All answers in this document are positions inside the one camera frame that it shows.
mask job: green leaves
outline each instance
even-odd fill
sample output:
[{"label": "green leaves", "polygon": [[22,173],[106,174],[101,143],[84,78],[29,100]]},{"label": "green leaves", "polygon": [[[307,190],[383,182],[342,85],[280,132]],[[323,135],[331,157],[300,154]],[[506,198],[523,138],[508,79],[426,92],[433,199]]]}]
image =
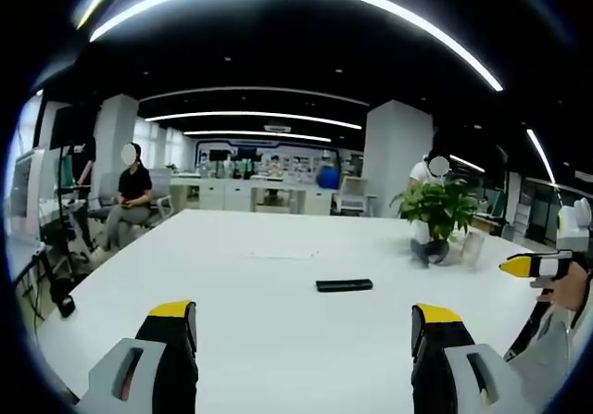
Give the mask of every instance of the green leaves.
[{"label": "green leaves", "polygon": [[430,235],[435,240],[447,240],[453,229],[467,232],[477,209],[475,195],[467,191],[464,180],[442,184],[414,184],[397,194],[390,206],[401,201],[398,215],[408,221],[422,220],[428,223]]}]

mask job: human hand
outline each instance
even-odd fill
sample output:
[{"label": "human hand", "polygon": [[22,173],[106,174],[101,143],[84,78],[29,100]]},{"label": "human hand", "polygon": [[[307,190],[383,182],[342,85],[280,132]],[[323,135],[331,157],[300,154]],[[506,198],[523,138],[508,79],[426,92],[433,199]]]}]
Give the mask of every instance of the human hand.
[{"label": "human hand", "polygon": [[585,269],[575,261],[571,261],[568,273],[561,279],[553,281],[551,278],[539,277],[532,281],[530,285],[536,289],[550,289],[552,291],[538,296],[537,301],[554,303],[566,309],[577,311],[585,301],[587,278]]}]

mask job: flower pot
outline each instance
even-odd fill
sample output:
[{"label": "flower pot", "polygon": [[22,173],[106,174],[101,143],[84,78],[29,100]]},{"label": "flower pot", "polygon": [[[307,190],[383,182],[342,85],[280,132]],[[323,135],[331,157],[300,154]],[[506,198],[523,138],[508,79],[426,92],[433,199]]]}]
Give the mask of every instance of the flower pot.
[{"label": "flower pot", "polygon": [[433,240],[428,231],[428,224],[414,221],[414,237],[410,241],[411,251],[428,266],[429,263],[439,264],[448,254],[449,245],[446,240]]}]

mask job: black shirt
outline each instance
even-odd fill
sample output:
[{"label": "black shirt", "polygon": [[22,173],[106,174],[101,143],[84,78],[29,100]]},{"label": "black shirt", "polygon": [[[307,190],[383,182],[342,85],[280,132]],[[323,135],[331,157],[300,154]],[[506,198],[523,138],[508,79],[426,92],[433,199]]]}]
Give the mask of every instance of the black shirt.
[{"label": "black shirt", "polygon": [[125,199],[132,200],[139,198],[145,194],[145,190],[152,189],[152,181],[150,181],[150,174],[144,166],[138,166],[138,170],[130,173],[130,169],[126,169],[120,175],[119,191],[121,196]]},{"label": "black shirt", "polygon": [[[96,142],[95,138],[90,138],[83,145],[74,145],[70,149],[72,156],[72,174],[74,175],[74,181],[78,182],[81,178],[82,172],[89,161],[96,161]],[[86,175],[82,185],[91,185],[91,169],[89,174]]]}]

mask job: potted plant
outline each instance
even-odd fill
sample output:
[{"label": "potted plant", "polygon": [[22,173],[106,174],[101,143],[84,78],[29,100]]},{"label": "potted plant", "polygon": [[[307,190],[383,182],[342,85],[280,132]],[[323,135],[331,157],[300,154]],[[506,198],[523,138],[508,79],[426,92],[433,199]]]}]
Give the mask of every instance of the potted plant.
[{"label": "potted plant", "polygon": [[427,264],[430,256],[440,263],[448,253],[453,230],[464,229],[472,221],[477,199],[464,180],[445,184],[415,184],[397,194],[390,206],[400,201],[398,215],[416,225],[412,250]]}]

